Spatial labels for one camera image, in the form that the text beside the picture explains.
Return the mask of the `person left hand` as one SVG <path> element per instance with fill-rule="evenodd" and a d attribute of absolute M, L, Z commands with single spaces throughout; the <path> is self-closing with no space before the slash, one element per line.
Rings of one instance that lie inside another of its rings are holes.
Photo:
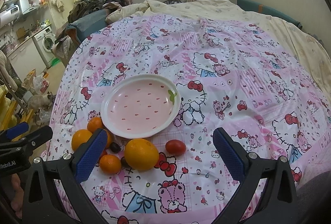
<path fill-rule="evenodd" d="M 15 211 L 16 216 L 22 219 L 22 204 L 24 198 L 24 191 L 21 187 L 21 181 L 17 174 L 11 176 L 11 183 L 13 191 L 15 193 L 13 200 L 11 201 L 11 207 Z"/>

